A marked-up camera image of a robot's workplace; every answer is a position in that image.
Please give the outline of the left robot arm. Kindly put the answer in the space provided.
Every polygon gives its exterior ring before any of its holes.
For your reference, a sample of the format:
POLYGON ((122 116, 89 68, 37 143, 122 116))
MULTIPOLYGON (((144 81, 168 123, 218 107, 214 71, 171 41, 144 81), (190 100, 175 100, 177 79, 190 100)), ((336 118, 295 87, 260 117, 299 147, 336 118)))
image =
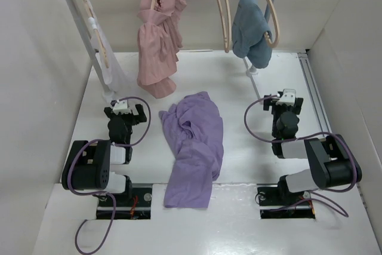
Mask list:
POLYGON ((133 126, 147 122, 143 105, 136 104, 133 112, 128 102, 113 102, 104 108, 109 119, 107 140, 76 140, 72 143, 61 174, 65 190, 90 193, 99 198, 107 193, 120 205, 133 199, 133 184, 128 176, 111 172, 112 165, 126 165, 131 161, 133 126))

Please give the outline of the beige plastic hanger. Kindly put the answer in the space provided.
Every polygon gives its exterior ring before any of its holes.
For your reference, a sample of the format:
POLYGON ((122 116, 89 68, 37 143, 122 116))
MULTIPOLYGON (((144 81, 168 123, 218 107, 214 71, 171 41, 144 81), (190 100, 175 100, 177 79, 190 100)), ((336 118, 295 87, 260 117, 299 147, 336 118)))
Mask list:
POLYGON ((221 28, 223 33, 224 52, 228 53, 231 47, 231 14, 229 0, 217 0, 218 10, 220 13, 221 28))

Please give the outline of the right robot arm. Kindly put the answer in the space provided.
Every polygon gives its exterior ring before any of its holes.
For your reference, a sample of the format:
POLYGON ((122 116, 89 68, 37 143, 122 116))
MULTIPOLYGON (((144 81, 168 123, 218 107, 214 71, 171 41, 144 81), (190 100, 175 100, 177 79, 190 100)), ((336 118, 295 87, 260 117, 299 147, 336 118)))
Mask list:
POLYGON ((273 115, 274 155, 281 159, 306 159, 309 164, 308 169, 281 176, 277 187, 270 189, 277 204, 289 204, 305 192, 356 184, 362 179, 361 167, 341 135, 297 139, 302 104, 303 99, 288 89, 263 102, 263 109, 273 115))

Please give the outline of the purple t shirt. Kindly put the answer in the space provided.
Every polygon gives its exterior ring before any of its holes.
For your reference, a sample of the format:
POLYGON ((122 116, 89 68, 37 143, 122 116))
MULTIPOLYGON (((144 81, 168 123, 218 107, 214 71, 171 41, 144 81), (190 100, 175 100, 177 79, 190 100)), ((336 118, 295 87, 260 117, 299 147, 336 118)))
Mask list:
POLYGON ((223 163, 223 119, 206 91, 188 95, 159 112, 175 157, 164 196, 166 208, 209 206, 223 163))

